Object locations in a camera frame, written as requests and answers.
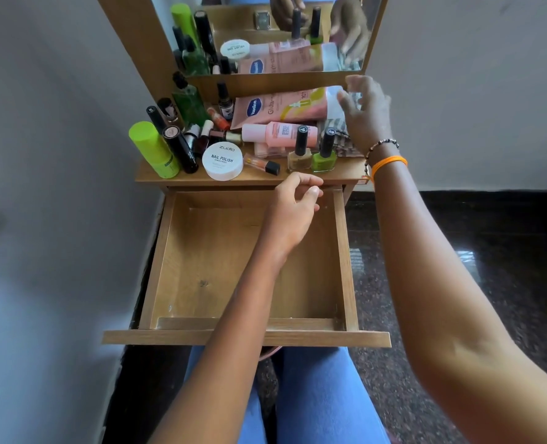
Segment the mirror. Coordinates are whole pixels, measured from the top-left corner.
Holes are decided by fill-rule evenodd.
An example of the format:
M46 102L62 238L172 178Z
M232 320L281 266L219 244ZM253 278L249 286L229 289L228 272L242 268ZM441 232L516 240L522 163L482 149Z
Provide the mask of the mirror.
M177 67L201 76L363 70L381 1L153 3Z

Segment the vaseline logo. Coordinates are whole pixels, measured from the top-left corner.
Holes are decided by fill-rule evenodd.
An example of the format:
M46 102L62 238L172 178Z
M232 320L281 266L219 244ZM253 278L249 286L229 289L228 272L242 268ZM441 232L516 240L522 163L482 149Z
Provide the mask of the vaseline logo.
M254 115L257 115L260 110L261 110L261 98L252 99L248 103L247 117L252 117Z
M263 61L257 59L251 64L251 74L261 74L263 73Z

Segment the hand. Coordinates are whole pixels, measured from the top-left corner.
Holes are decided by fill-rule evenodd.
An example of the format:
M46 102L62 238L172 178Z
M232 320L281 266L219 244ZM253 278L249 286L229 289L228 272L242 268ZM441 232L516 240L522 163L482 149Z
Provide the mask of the hand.
M352 75L345 78L349 92L360 92L361 110L348 93L341 90L337 99L345 112L345 123L351 141L364 156L377 141L394 138L390 128L390 96L382 92L381 85L370 76ZM393 146L393 154L398 154Z
M269 5L271 7L271 14L277 26L282 31L292 31L292 13L294 8L297 7L300 10L306 9L302 0L269 0ZM307 15L302 13L301 20L302 26L308 20Z
M304 173L292 173L275 188L273 202L265 212L259 242L274 247L285 259L302 241L319 210L322 179Z
M337 0L331 9L331 36L342 31L345 40L341 52L345 54L345 63L364 59L370 41L366 14L360 0Z

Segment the wooden drawer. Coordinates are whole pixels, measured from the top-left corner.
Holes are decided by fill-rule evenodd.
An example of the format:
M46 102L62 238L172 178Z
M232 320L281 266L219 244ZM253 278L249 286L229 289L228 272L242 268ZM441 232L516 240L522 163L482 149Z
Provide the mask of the wooden drawer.
M106 344L205 344L255 246L272 190L166 195L140 328L106 331ZM321 209L282 268L265 333L268 346L390 347L358 329L343 193Z

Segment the floor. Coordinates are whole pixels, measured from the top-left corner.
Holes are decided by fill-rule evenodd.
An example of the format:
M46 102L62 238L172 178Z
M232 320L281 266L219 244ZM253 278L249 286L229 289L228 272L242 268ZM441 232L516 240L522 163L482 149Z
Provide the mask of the floor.
M532 195L425 193L436 222L515 342L547 372L547 216ZM392 349L350 350L386 428L404 443L464 443L407 362L383 267L373 194L346 208L360 328L388 330ZM130 346L104 443L144 444L179 389L188 347ZM259 368L264 415L275 401L270 362Z

